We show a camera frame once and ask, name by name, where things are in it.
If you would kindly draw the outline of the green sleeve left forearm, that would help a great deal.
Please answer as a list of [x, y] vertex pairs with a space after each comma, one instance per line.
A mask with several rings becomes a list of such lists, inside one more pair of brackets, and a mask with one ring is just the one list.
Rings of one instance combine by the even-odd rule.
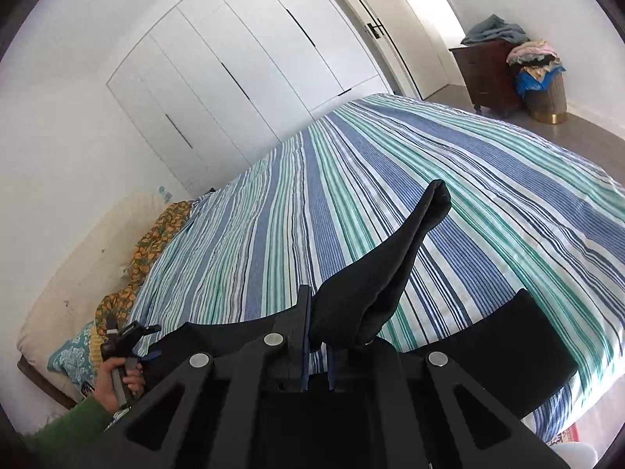
[[63, 417], [21, 440], [41, 468], [61, 468], [75, 450], [94, 441], [112, 422], [113, 414], [93, 396]]

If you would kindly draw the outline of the left hand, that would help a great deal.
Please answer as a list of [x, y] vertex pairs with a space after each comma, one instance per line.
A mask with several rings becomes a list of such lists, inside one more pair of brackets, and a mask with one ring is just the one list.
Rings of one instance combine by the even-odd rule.
[[108, 412], [116, 413], [121, 409], [118, 398], [118, 389], [127, 387], [134, 398], [143, 394], [145, 380], [142, 366], [137, 363], [133, 369], [126, 368], [125, 358], [109, 358], [104, 361], [98, 371], [94, 399]]

